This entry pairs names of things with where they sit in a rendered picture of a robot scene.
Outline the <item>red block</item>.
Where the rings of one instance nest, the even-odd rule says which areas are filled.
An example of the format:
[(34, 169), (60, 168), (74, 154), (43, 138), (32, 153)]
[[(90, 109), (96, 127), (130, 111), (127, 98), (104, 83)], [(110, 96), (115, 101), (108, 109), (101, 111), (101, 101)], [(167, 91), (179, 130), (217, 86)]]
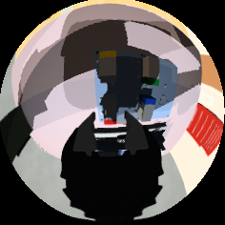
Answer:
[(104, 94), (102, 98), (104, 125), (116, 125), (117, 98), (115, 94)]

